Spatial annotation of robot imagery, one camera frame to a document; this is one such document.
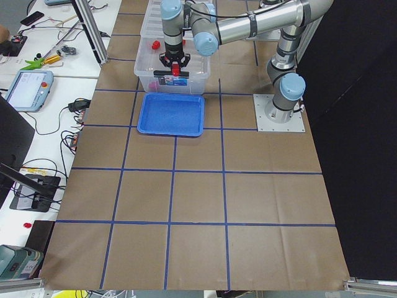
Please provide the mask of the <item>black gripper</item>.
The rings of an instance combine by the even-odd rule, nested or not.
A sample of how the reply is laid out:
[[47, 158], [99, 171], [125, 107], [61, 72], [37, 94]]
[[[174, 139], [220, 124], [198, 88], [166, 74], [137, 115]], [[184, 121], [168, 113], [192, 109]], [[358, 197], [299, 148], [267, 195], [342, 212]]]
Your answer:
[[178, 61], [180, 68], [189, 64], [190, 54], [184, 53], [183, 45], [165, 45], [165, 50], [159, 55], [159, 59], [166, 68], [171, 68], [173, 61]]

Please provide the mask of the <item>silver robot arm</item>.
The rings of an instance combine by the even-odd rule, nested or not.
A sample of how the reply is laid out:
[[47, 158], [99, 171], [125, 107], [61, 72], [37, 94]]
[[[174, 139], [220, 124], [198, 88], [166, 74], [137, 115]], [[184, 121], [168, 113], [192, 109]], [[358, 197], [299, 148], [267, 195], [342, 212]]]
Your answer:
[[160, 5], [165, 52], [159, 60], [178, 76], [188, 65], [184, 53], [184, 29], [192, 32], [196, 51], [211, 56], [219, 46], [264, 32], [279, 29], [276, 54], [267, 64], [267, 73], [275, 89], [265, 113], [276, 123], [288, 122], [297, 112], [295, 105], [305, 92], [305, 80], [294, 72], [295, 54], [306, 26], [327, 13], [332, 1], [267, 1], [264, 7], [238, 16], [218, 16], [212, 4], [195, 1], [162, 1]]

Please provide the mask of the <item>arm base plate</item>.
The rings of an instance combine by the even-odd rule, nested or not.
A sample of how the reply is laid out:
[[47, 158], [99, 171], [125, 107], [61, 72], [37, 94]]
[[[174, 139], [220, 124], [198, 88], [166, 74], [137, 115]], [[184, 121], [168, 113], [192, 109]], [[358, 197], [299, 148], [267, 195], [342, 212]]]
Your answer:
[[305, 133], [299, 103], [290, 111], [281, 111], [274, 106], [273, 94], [254, 94], [254, 109], [258, 132]]
[[245, 40], [262, 41], [262, 42], [278, 42], [280, 38], [280, 29], [271, 30], [258, 34], [255, 37], [247, 37]]

